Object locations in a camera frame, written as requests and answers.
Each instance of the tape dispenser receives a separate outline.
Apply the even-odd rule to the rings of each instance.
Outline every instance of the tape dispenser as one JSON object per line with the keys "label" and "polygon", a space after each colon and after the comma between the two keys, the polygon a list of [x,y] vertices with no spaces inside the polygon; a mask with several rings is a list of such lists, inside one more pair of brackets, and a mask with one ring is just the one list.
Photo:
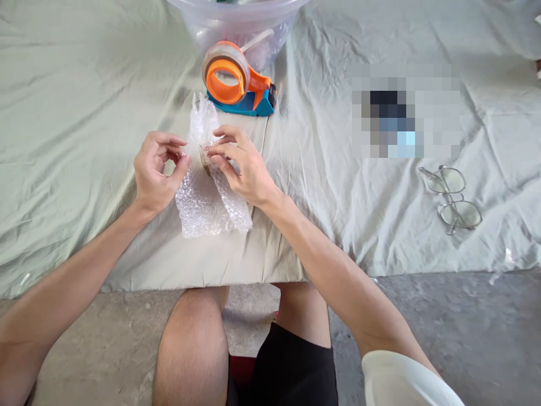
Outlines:
{"label": "tape dispenser", "polygon": [[[254,39],[257,42],[262,36],[258,37]],[[251,41],[242,48],[229,41],[214,44],[205,55],[203,82],[209,99],[219,109],[228,113],[268,117],[274,113],[276,86],[271,78],[257,73],[249,65],[244,51],[254,42]],[[237,83],[226,85],[218,78],[217,73],[226,73]]]}

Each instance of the concrete floor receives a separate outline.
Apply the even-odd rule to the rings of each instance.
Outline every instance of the concrete floor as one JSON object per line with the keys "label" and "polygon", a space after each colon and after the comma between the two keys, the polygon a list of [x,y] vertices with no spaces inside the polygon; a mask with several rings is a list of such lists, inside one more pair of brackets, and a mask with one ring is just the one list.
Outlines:
{"label": "concrete floor", "polygon": [[[379,284],[466,405],[539,405],[541,275],[503,275],[494,286],[490,278],[412,275]],[[149,405],[160,335],[179,296],[99,295],[51,350],[34,405]],[[270,285],[231,289],[224,318],[232,354],[256,355],[278,300]],[[0,314],[10,305],[1,301]],[[363,405],[356,345],[334,314],[331,333],[340,405]]]}

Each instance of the white cloth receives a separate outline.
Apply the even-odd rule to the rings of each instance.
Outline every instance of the white cloth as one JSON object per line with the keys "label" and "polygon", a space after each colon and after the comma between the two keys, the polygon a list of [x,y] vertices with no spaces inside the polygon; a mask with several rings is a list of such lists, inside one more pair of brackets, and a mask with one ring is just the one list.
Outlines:
{"label": "white cloth", "polygon": [[362,371],[367,406],[464,406],[440,377],[396,352],[369,352]]}

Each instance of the bubble wrap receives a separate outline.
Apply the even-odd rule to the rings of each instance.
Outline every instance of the bubble wrap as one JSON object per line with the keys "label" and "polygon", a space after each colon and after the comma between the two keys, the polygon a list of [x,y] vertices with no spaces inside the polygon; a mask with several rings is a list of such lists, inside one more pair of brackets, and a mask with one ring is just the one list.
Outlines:
{"label": "bubble wrap", "polygon": [[231,190],[218,167],[211,165],[208,176],[199,157],[199,146],[211,144],[216,139],[212,131],[219,126],[214,104],[201,93],[196,103],[194,94],[188,145],[184,148],[191,155],[192,164],[175,195],[185,238],[232,230],[247,232],[252,228],[246,202]]}

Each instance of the bed sheet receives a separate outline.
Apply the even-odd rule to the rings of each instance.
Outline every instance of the bed sheet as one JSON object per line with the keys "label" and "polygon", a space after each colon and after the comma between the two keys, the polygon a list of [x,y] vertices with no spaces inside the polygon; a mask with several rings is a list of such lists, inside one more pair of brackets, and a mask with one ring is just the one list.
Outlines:
{"label": "bed sheet", "polygon": [[[313,0],[269,73],[269,120],[244,126],[269,171],[370,275],[509,271],[539,264],[541,58],[535,2]],[[178,12],[142,0],[0,4],[0,295],[15,297],[132,201],[150,130],[186,136],[198,54]],[[454,160],[352,154],[351,71],[452,64],[462,153]],[[445,236],[416,168],[459,168],[484,221]],[[259,210],[248,234],[183,239],[174,202],[128,247],[104,290],[301,280]]]}

